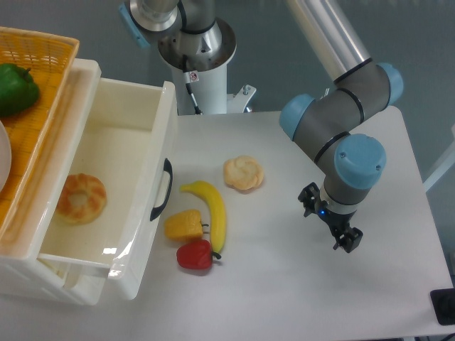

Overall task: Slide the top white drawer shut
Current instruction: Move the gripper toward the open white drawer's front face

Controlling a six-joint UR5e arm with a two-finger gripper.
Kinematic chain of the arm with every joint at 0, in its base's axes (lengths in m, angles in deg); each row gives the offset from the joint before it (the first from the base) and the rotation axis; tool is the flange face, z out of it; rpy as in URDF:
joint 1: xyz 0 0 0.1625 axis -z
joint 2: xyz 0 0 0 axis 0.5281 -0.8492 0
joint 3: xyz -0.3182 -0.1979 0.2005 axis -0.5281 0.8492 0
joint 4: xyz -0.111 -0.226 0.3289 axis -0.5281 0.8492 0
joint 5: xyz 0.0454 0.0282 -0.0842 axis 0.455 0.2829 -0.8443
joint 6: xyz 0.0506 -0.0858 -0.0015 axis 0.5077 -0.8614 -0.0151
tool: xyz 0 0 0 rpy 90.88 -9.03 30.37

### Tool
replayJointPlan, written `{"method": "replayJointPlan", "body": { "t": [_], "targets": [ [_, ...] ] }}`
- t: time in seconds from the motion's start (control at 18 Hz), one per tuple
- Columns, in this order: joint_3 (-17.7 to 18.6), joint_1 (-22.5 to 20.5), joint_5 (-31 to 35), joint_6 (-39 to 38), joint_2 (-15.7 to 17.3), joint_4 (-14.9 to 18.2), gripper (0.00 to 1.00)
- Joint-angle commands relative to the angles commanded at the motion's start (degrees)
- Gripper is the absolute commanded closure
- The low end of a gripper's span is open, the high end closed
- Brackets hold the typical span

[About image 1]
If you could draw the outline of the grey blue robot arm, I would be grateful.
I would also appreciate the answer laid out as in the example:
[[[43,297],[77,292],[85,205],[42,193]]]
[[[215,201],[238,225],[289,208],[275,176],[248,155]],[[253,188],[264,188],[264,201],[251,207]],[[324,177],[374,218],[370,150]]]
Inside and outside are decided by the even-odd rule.
[[[299,194],[305,213],[328,225],[336,248],[351,252],[363,233],[350,219],[386,163],[382,144],[353,130],[396,102],[402,76],[387,63],[373,62],[336,2],[290,1],[288,6],[335,90],[320,99],[307,94],[291,99],[279,125],[325,176],[322,185],[311,183]],[[237,43],[232,28],[215,15],[213,1],[125,1],[119,12],[140,46],[157,43],[173,73],[180,115],[246,109],[252,89],[226,90]]]

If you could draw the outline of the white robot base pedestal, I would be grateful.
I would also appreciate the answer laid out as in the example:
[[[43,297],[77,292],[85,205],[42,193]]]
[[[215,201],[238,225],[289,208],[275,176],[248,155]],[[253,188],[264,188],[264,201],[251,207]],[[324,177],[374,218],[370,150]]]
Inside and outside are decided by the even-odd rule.
[[[248,110],[257,89],[244,85],[238,92],[227,89],[227,63],[209,71],[184,72],[171,66],[172,82],[176,88],[178,115],[194,115],[195,107],[203,114],[236,114]]]

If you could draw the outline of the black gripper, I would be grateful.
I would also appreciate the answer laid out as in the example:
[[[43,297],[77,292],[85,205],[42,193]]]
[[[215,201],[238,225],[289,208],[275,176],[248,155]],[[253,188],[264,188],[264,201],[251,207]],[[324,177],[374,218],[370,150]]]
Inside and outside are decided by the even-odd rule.
[[[317,184],[310,183],[304,187],[298,196],[298,201],[304,207],[304,217],[317,214],[328,225],[332,236],[336,240],[333,246],[334,250],[343,249],[346,253],[351,253],[359,246],[363,238],[363,232],[356,227],[350,226],[350,220],[354,212],[340,214],[333,211],[325,200],[319,200],[319,187]]]

